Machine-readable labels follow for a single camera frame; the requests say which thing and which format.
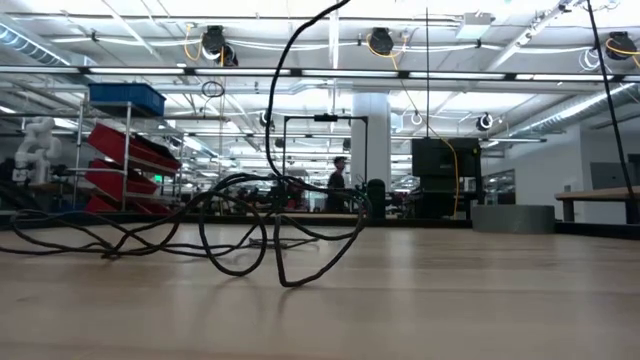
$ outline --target white pillar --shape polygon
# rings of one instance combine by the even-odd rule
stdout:
[[[387,189],[391,186],[391,126],[388,95],[356,93],[353,95],[352,116],[369,117],[367,181],[380,179]],[[351,184],[365,178],[365,124],[351,121]]]

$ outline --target person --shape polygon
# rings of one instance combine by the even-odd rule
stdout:
[[[342,172],[344,171],[344,167],[346,165],[346,158],[342,156],[338,156],[333,159],[333,166],[336,167],[336,171],[334,171],[329,177],[329,183],[327,184],[327,188],[329,189],[344,189],[344,177],[342,176]],[[327,211],[333,213],[342,213],[344,212],[344,198],[339,197],[335,194],[329,194],[327,196]]]

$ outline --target metal frame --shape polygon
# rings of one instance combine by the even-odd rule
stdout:
[[[233,77],[273,77],[274,69],[269,68],[203,68],[203,67],[135,67],[135,66],[22,66],[0,65],[0,74],[23,75],[101,75],[101,76],[233,76]],[[432,81],[475,81],[514,83],[603,83],[598,74],[566,74],[535,72],[473,72],[473,71],[409,71],[409,70],[359,70],[359,69],[301,69],[280,70],[280,77],[314,79],[378,79],[378,80],[432,80]],[[639,75],[610,74],[610,83],[637,83]]]
[[[282,146],[282,174],[286,175],[286,167],[287,167],[287,124],[290,120],[315,120],[314,116],[285,116],[284,117],[284,129],[282,132],[282,137],[284,140],[284,144]],[[361,120],[364,122],[365,128],[365,137],[364,137],[364,181],[369,181],[368,179],[368,160],[369,160],[369,117],[368,116],[337,116],[337,120]]]
[[[126,210],[126,205],[127,205],[127,197],[131,197],[131,198],[145,198],[145,199],[151,199],[153,198],[154,200],[157,200],[158,202],[168,202],[169,200],[167,199],[163,199],[161,197],[150,197],[150,196],[145,196],[145,195],[141,195],[141,194],[133,194],[133,193],[128,193],[127,192],[127,176],[128,176],[128,169],[129,169],[129,160],[130,160],[130,155],[129,155],[129,148],[130,148],[130,141],[131,141],[131,120],[133,119],[132,113],[133,110],[136,110],[138,113],[142,113],[144,112],[144,110],[139,109],[135,106],[135,104],[131,103],[131,102],[126,102],[126,103],[103,103],[103,102],[89,102],[88,105],[89,106],[109,106],[109,107],[123,107],[126,106],[127,109],[127,115],[125,118],[125,148],[124,148],[124,159],[123,159],[123,163],[121,164],[123,167],[123,170],[113,170],[113,169],[89,169],[89,168],[80,168],[80,152],[81,152],[81,148],[82,148],[82,123],[84,121],[84,115],[85,115],[85,102],[83,102],[83,106],[80,108],[80,114],[78,116],[78,131],[77,131],[77,138],[76,138],[76,167],[74,169],[69,169],[70,171],[74,171],[75,175],[74,175],[74,185],[73,185],[73,200],[72,200],[72,204],[73,207],[75,208],[76,206],[76,201],[77,201],[77,192],[78,192],[78,182],[80,179],[80,174],[81,173],[86,173],[86,172],[115,172],[115,173],[120,173],[122,174],[122,207],[121,210],[124,212]],[[159,119],[162,117],[149,117],[148,119]],[[181,145],[180,145],[180,154],[179,154],[179,159],[178,161],[180,163],[182,163],[182,152],[183,152],[183,148],[184,148],[184,133],[181,133]],[[142,159],[137,159],[137,162],[141,162],[144,163],[145,160]],[[178,169],[178,173],[174,176],[174,182],[173,182],[173,186],[176,186],[176,181],[175,178],[179,179],[179,183],[178,183],[178,198],[180,198],[181,195],[181,182],[182,182],[182,166]]]

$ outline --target blue bin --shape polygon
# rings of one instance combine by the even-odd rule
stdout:
[[[127,116],[127,102],[134,107],[134,117],[164,116],[165,97],[147,84],[89,84],[89,102],[109,115]]]

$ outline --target table surface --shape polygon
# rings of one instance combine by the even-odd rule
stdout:
[[[96,229],[112,241],[120,237]],[[246,229],[212,225],[209,240],[235,242]],[[159,241],[167,231],[144,236]],[[69,245],[88,241],[70,229],[30,233]],[[176,240],[198,243],[196,225],[183,225]],[[0,233],[0,245],[29,248],[11,233]],[[341,245],[287,251],[288,275],[315,272]],[[225,264],[240,266],[255,254],[246,250]],[[0,253],[0,354],[635,360],[638,274],[640,242],[444,229],[365,229],[336,268],[296,290],[280,287],[271,252],[244,278],[229,278],[206,260],[163,253],[114,262]]]
[[[640,186],[634,186],[633,192],[640,195]],[[591,191],[573,191],[573,192],[556,194],[556,200],[573,200],[573,199],[626,200],[628,198],[629,198],[629,190],[626,187],[591,190]]]

